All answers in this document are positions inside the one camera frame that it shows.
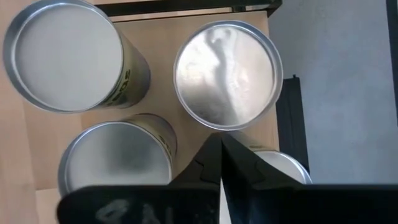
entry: yellow label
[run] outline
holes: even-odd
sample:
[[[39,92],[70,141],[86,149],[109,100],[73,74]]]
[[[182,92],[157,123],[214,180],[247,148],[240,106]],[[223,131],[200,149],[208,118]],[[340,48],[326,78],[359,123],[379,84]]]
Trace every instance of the yellow label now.
[[[102,103],[104,106],[131,106],[138,103],[147,91],[149,68],[142,55],[120,33],[123,45],[123,68],[119,81]]]
[[[176,139],[173,138],[174,133],[170,133],[167,128],[164,127],[162,118],[151,114],[137,114],[132,118],[126,119],[125,121],[135,124],[147,132],[151,133],[156,138],[158,143],[165,149],[167,156],[169,157],[170,163],[173,164],[175,153],[177,150]]]

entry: can lid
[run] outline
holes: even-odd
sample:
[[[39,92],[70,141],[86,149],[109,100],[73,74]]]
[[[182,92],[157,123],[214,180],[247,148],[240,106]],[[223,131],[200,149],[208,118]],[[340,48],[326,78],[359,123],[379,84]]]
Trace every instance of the can lid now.
[[[241,21],[203,26],[182,46],[174,64],[184,108],[204,125],[226,131],[249,126],[271,108],[282,76],[274,44]]]
[[[58,171],[61,194],[89,185],[168,184],[171,165],[153,135],[134,124],[98,124],[65,151]]]
[[[293,157],[278,151],[257,151],[254,152],[261,159],[271,166],[297,180],[302,184],[311,184],[310,174]]]
[[[10,45],[3,52],[7,72],[37,106],[84,111],[113,90],[123,49],[118,32],[102,14],[83,1],[39,1],[13,20],[4,41]]]

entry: metal can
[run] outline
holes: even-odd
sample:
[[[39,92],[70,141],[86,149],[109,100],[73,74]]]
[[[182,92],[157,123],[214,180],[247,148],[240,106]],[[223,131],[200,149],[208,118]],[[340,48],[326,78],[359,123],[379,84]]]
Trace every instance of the metal can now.
[[[177,138],[163,118],[137,114],[83,131],[63,153],[61,195],[91,185],[166,185],[173,177]]]
[[[228,134],[234,137],[248,149],[254,151],[254,153],[262,160],[266,161],[268,164],[288,175],[289,177],[302,184],[312,184],[312,180],[308,171],[303,165],[301,165],[301,163],[299,163],[299,161],[293,157],[282,152],[269,149],[241,131],[230,131]]]
[[[243,129],[259,120],[277,101],[282,81],[274,44],[241,21],[204,25],[182,45],[174,63],[183,107],[219,130]]]
[[[58,113],[138,103],[150,70],[106,14],[81,0],[42,0],[11,22],[3,60],[15,89]]]

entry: wooden board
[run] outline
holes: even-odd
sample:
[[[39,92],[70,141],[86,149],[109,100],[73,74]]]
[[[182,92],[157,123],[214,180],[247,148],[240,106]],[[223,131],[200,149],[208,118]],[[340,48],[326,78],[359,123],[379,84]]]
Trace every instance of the wooden board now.
[[[0,0],[1,38],[4,37],[11,19],[31,2]],[[204,23],[220,19],[244,20],[267,33],[265,12],[117,24],[144,54],[153,72],[147,97],[139,105],[125,110],[90,111],[71,115],[42,111],[18,95],[1,65],[0,224],[55,223],[53,215],[58,200],[56,188],[60,156],[83,128],[100,121],[119,119],[144,111],[164,116],[173,124],[178,134],[176,170],[182,170],[212,130],[198,124],[180,106],[172,88],[172,64],[177,49],[189,34]],[[275,110],[271,110],[261,122],[245,132],[277,149]]]
[[[146,97],[136,106],[125,110],[98,110],[84,113],[81,117],[83,127],[88,128],[102,121],[121,119],[137,113],[157,114],[165,118],[177,133],[178,153],[174,168],[175,174],[178,174],[191,161],[209,134],[215,130],[194,120],[178,101],[173,84],[175,56],[188,36],[199,27],[212,21],[225,19],[246,21],[267,33],[265,12],[116,23],[116,27],[147,59],[152,73],[151,86]],[[266,146],[278,149],[275,108],[260,122],[245,129],[244,132]]]

